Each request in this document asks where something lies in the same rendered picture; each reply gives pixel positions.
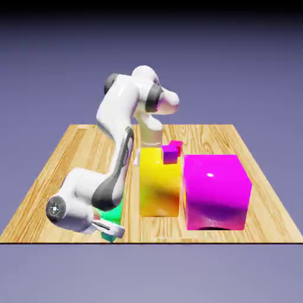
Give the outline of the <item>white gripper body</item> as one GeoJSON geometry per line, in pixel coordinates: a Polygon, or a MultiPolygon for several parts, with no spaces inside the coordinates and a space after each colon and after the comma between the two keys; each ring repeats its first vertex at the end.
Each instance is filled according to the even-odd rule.
{"type": "Polygon", "coordinates": [[[92,226],[100,232],[116,238],[122,238],[125,233],[124,227],[105,219],[93,220],[92,226]]]}

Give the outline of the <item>small purple cube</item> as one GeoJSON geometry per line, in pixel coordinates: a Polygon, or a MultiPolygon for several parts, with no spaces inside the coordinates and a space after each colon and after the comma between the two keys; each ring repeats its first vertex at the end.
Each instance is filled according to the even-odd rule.
{"type": "Polygon", "coordinates": [[[178,162],[178,148],[175,145],[162,145],[162,162],[164,165],[178,162]]]}

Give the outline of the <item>small pink cube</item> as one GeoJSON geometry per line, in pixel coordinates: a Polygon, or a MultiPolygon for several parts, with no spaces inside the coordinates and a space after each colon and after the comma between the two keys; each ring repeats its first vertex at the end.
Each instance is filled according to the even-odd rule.
{"type": "Polygon", "coordinates": [[[182,153],[183,142],[179,140],[171,140],[169,143],[171,146],[175,146],[178,150],[178,157],[180,157],[182,153]]]}

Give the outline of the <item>large green box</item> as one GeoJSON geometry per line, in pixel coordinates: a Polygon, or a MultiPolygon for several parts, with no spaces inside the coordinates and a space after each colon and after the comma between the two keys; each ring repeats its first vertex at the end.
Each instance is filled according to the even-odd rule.
{"type": "Polygon", "coordinates": [[[122,199],[120,204],[109,211],[101,211],[99,210],[100,216],[102,219],[113,222],[115,224],[121,224],[121,217],[123,212],[123,202],[124,202],[124,191],[122,195],[122,199]]]}

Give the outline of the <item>large yellow box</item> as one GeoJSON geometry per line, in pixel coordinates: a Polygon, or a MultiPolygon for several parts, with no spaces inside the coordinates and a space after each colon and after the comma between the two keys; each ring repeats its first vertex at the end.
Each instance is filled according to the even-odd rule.
{"type": "Polygon", "coordinates": [[[180,158],[172,165],[162,162],[162,147],[142,148],[140,153],[140,215],[177,217],[181,184],[180,158]]]}

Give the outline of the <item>large magenta box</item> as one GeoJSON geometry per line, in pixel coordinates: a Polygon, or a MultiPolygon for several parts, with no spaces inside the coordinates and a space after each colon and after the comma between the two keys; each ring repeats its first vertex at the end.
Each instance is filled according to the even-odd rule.
{"type": "Polygon", "coordinates": [[[187,154],[183,203],[188,230],[244,230],[252,183],[235,154],[187,154]]]}

